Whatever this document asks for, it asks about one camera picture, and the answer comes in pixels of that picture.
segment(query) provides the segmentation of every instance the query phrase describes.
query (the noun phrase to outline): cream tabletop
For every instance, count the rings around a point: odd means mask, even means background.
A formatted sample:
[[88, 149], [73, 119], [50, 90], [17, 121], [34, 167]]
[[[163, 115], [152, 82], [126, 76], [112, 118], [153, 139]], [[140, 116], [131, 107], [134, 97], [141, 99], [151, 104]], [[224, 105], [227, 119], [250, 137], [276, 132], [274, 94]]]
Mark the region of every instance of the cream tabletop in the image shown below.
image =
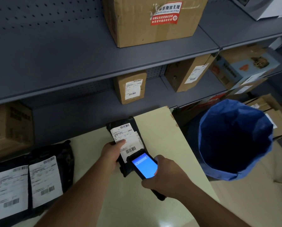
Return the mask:
[[[135, 121], [151, 156], [162, 154], [174, 160], [197, 186], [219, 201], [168, 107], [135, 116]], [[113, 138], [105, 127], [71, 139], [75, 156], [74, 182], [95, 163], [104, 144], [110, 141]], [[38, 219], [16, 226], [33, 226]], [[111, 176], [97, 226], [170, 227], [183, 226], [193, 219], [179, 201], [172, 198], [160, 201], [151, 190], [143, 188], [135, 172], [124, 178], [118, 165]]]

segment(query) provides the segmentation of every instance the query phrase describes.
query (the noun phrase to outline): blue sack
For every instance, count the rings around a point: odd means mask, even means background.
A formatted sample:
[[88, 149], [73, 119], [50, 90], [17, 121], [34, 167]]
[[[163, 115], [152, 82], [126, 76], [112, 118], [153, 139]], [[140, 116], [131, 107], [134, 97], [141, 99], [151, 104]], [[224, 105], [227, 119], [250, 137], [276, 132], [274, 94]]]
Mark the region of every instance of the blue sack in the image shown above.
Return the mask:
[[206, 175], [232, 181], [271, 151], [272, 133], [264, 112], [226, 99], [192, 119], [186, 139]]

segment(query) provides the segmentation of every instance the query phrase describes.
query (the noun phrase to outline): person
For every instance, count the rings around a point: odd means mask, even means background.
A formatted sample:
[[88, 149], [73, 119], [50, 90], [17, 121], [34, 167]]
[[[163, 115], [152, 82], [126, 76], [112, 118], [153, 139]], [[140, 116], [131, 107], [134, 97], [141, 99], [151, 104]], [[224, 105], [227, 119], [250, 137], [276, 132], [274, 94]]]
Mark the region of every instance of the person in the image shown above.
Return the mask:
[[[96, 163], [37, 222], [35, 227], [96, 226], [109, 178], [125, 140], [107, 143]], [[156, 175], [142, 186], [179, 200], [200, 227], [249, 227], [244, 221], [216, 202], [188, 178], [173, 161], [158, 155]]]

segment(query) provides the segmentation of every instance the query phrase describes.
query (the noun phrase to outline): phone screen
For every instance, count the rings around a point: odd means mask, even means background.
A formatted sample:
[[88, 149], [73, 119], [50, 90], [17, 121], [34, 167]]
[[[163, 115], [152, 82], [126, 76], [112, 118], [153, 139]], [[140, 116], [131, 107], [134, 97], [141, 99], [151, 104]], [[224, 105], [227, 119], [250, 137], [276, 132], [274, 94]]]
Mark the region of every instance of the phone screen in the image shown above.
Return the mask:
[[146, 153], [132, 160], [132, 163], [138, 168], [145, 178], [151, 178], [157, 173], [158, 165]]

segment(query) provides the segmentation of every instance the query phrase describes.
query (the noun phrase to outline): floor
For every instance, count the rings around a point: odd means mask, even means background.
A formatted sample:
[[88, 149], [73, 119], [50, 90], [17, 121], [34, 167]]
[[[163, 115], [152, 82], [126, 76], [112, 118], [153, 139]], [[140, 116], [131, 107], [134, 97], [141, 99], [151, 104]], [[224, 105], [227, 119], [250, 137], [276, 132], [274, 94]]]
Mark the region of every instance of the floor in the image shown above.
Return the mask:
[[[273, 149], [241, 180], [211, 182], [221, 204], [252, 227], [282, 227], [282, 148]], [[196, 227], [192, 221], [184, 227]]]

